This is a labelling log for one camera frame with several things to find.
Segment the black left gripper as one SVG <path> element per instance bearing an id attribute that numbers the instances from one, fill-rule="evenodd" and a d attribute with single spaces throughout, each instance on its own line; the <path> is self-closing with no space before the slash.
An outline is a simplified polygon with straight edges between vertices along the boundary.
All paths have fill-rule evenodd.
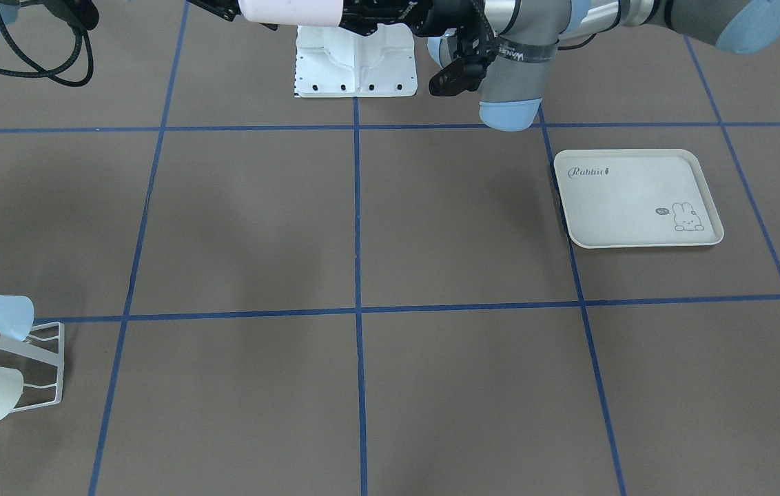
<path id="1" fill-rule="evenodd" d="M 370 37 L 378 25 L 405 25 L 415 37 L 487 25 L 482 1 L 343 1 L 339 26 Z"/>

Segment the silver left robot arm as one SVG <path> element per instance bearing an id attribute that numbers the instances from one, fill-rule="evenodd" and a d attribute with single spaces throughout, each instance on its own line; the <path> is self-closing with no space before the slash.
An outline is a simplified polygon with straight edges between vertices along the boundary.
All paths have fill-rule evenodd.
<path id="1" fill-rule="evenodd" d="M 780 1 L 343 1 L 336 24 L 363 37 L 405 26 L 438 65 L 432 96 L 476 93 L 486 126 L 518 132 L 535 122 L 560 54 L 649 26 L 754 54 L 780 38 Z"/>

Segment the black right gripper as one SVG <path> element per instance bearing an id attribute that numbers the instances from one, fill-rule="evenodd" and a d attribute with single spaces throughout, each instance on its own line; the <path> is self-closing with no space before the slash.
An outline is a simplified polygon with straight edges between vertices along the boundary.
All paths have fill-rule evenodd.
<path id="1" fill-rule="evenodd" d="M 227 22 L 232 22 L 242 15 L 238 1 L 188 0 L 187 2 Z"/>

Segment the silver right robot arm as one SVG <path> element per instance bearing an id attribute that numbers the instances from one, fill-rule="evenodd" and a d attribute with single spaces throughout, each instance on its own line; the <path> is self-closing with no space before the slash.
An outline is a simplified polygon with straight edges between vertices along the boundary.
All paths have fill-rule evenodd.
<path id="1" fill-rule="evenodd" d="M 87 31 L 94 30 L 100 21 L 93 1 L 0 1 L 0 22 L 12 24 L 19 12 L 28 7 L 43 7 L 66 25 Z"/>

